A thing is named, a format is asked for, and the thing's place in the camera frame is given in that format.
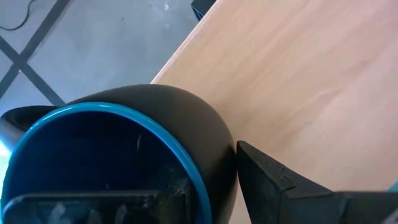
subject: wooden desk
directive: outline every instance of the wooden desk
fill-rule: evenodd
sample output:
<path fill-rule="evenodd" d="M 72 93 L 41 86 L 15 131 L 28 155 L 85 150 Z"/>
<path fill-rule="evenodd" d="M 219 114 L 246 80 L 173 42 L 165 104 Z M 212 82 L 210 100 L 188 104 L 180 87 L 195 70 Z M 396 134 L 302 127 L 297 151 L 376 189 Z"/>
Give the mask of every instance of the wooden desk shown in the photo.
<path fill-rule="evenodd" d="M 219 0 L 153 83 L 202 97 L 236 139 L 325 187 L 387 189 L 398 180 L 397 11 L 395 0 Z"/>

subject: gray floor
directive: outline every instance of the gray floor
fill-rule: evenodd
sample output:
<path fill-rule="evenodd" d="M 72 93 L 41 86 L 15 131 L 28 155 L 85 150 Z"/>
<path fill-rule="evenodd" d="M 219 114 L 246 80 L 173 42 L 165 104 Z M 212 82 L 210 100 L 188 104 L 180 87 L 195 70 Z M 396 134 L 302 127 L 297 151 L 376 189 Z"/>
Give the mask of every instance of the gray floor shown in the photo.
<path fill-rule="evenodd" d="M 37 0 L 26 25 L 0 35 L 19 53 L 56 0 Z M 29 0 L 0 1 L 0 25 L 23 20 Z M 66 102 L 110 88 L 150 83 L 197 24 L 191 0 L 72 0 L 28 64 Z M 11 61 L 0 52 L 0 79 Z M 20 72 L 0 114 L 50 102 Z"/>

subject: black plastic part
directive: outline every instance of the black plastic part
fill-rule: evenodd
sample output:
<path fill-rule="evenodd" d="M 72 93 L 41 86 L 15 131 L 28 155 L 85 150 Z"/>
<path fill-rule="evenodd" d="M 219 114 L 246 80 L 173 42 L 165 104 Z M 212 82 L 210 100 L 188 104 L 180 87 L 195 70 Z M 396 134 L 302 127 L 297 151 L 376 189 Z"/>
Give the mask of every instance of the black plastic part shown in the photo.
<path fill-rule="evenodd" d="M 25 195 L 6 207 L 4 224 L 186 224 L 185 197 L 158 190 Z"/>
<path fill-rule="evenodd" d="M 165 85 L 134 85 L 102 91 L 69 104 L 103 101 L 146 114 L 187 150 L 210 198 L 213 223 L 228 223 L 236 197 L 233 138 L 219 114 L 185 90 Z"/>
<path fill-rule="evenodd" d="M 214 2 L 216 2 L 216 0 L 193 0 L 191 7 L 198 21 L 205 16 L 206 12 L 212 7 Z"/>
<path fill-rule="evenodd" d="M 5 112 L 0 117 L 0 141 L 12 151 L 22 135 L 37 120 L 56 106 L 24 106 Z"/>
<path fill-rule="evenodd" d="M 253 224 L 398 223 L 398 193 L 332 192 L 244 141 L 237 158 Z"/>

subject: light wood tabletop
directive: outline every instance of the light wood tabletop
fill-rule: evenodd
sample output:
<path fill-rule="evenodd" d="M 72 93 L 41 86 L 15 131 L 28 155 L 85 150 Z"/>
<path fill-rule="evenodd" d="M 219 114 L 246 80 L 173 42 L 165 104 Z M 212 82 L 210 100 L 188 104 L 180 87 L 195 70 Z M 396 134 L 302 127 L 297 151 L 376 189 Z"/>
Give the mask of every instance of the light wood tabletop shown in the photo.
<path fill-rule="evenodd" d="M 332 190 L 398 180 L 398 1 L 218 0 L 153 83 Z M 248 223 L 239 195 L 231 223 Z"/>

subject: black cable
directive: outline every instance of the black cable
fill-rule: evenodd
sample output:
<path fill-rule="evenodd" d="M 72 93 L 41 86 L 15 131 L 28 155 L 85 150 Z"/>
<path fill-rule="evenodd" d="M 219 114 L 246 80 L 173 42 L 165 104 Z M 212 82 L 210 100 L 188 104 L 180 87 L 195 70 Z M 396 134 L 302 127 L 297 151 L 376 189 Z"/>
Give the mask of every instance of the black cable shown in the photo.
<path fill-rule="evenodd" d="M 30 0 L 29 4 L 27 5 L 27 13 L 25 16 L 25 19 L 22 21 L 21 24 L 19 24 L 17 27 L 14 28 L 5 28 L 3 26 L 0 26 L 0 29 L 2 30 L 6 30 L 6 31 L 14 31 L 14 30 L 18 30 L 19 28 L 21 28 L 22 26 L 25 25 L 25 23 L 27 22 L 27 20 L 29 19 L 29 14 L 30 14 L 30 5 L 32 5 L 32 3 L 36 1 L 36 0 Z"/>

